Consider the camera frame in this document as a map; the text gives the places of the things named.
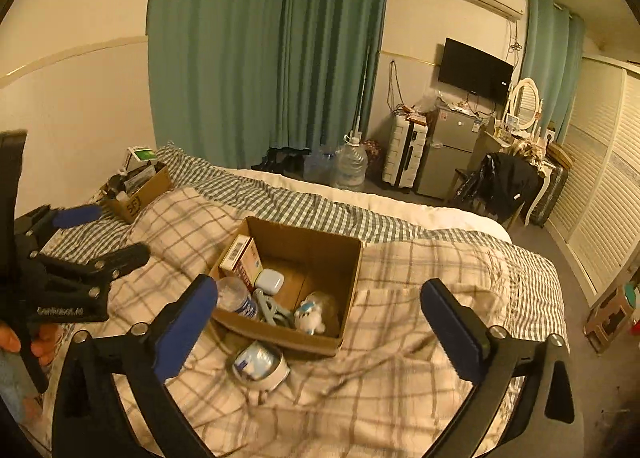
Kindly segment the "roll of wide tape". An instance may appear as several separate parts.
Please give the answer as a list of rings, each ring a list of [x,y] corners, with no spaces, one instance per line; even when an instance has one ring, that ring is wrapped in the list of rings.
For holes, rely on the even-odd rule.
[[[272,392],[288,378],[290,367],[277,348],[254,341],[236,354],[231,372],[247,389]]]

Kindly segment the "small colourful carton box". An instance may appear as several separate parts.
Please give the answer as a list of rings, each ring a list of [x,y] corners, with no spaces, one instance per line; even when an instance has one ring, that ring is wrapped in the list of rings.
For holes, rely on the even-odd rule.
[[[238,234],[222,257],[218,269],[224,276],[240,278],[252,293],[264,267],[253,237]]]

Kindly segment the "white earbuds case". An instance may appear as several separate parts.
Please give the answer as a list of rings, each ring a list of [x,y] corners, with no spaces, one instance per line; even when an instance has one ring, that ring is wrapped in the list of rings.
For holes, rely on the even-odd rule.
[[[276,295],[284,284],[284,275],[273,269],[263,269],[256,278],[255,287],[269,296]]]

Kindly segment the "white plush toy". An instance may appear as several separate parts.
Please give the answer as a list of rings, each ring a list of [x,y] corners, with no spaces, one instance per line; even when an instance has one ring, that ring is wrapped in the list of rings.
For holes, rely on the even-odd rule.
[[[326,324],[323,322],[320,305],[314,300],[302,302],[294,312],[294,326],[309,336],[323,335],[326,332]]]

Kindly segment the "small cardboard box with clutter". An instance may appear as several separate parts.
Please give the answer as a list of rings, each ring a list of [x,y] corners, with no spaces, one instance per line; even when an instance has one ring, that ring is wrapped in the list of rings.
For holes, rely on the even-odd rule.
[[[133,223],[140,212],[172,188],[167,163],[149,146],[129,146],[119,171],[100,189],[102,203],[116,217]]]

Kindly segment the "grey checked bed sheet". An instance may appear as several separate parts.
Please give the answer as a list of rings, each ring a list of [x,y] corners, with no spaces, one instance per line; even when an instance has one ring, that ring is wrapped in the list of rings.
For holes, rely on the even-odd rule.
[[[514,245],[495,221],[463,211],[401,203],[272,174],[222,169],[168,146],[160,152],[173,191],[133,223],[114,215],[56,235],[47,254],[85,263],[135,241],[150,246],[142,270],[118,281],[107,334],[149,319],[212,267],[240,222],[254,217],[358,238],[362,267],[345,342],[314,366],[347,374],[389,360],[445,358],[420,310],[419,290],[441,279],[489,325],[541,341],[566,331],[558,272]]]

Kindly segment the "beige plaid blanket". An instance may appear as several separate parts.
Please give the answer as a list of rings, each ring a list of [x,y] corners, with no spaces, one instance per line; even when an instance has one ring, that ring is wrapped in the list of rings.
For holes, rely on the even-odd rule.
[[[281,271],[277,294],[321,311],[318,334],[216,310],[167,390],[198,437],[228,457],[409,457],[432,444],[469,392],[420,307],[440,279],[487,324],[508,319],[509,235],[491,219],[428,208],[408,222],[252,179],[163,193],[132,222],[61,231],[49,256],[86,263],[135,243],[148,263],[114,282],[96,338],[149,322],[220,263],[239,234]]]

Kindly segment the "large open cardboard box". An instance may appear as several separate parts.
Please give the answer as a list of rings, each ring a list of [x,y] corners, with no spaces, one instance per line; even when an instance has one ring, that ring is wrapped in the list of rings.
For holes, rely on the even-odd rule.
[[[354,301],[362,241],[255,217],[242,220],[236,231],[253,237],[262,264],[284,275],[284,284],[274,297],[278,304],[293,311],[309,293],[326,293],[335,300],[337,325],[327,336],[309,336],[294,328],[271,326],[218,308],[212,319],[247,339],[303,353],[335,356],[343,344]]]

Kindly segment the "black jacket on chair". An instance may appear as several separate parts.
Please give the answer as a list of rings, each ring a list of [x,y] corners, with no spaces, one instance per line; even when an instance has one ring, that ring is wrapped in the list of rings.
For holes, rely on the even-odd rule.
[[[479,200],[488,215],[503,223],[519,207],[533,202],[541,183],[538,168],[527,159],[506,153],[490,153],[465,178],[452,203],[469,209],[475,200]]]

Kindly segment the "dark suitcase by wardrobe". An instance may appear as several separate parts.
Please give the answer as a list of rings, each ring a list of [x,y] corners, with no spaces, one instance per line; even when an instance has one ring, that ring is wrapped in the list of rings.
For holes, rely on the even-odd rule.
[[[564,186],[568,180],[570,171],[557,163],[545,160],[542,163],[542,186],[540,194],[533,203],[533,208],[528,213],[528,222],[543,227],[558,202]]]

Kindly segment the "left green curtain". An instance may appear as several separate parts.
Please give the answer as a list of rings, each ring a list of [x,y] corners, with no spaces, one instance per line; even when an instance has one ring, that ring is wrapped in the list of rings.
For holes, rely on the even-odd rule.
[[[268,151],[284,0],[149,0],[155,137],[218,166]]]

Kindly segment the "white dressing table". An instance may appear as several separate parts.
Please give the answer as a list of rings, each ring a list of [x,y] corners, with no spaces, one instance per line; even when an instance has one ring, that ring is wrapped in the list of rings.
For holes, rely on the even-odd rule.
[[[498,154],[498,183],[509,207],[525,225],[542,226],[556,202],[557,187],[563,186],[565,170],[547,156],[539,143],[511,133],[480,133],[476,142],[478,160]]]

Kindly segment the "silver mini fridge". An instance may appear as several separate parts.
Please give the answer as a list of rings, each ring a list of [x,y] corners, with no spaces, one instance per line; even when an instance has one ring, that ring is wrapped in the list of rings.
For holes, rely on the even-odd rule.
[[[446,198],[454,171],[468,166],[482,123],[474,115],[436,108],[428,123],[425,153],[414,185],[417,194]]]

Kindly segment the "right green curtain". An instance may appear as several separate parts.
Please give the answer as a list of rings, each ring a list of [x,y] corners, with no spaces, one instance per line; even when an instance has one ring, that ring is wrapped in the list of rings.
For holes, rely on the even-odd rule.
[[[528,0],[521,77],[535,81],[542,103],[540,126],[562,142],[570,122],[584,52],[586,24],[555,0]]]

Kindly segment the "black wall television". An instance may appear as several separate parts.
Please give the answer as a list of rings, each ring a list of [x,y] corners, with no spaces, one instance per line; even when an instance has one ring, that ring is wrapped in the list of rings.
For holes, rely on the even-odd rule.
[[[514,66],[487,52],[447,38],[438,80],[498,105],[506,104]]]

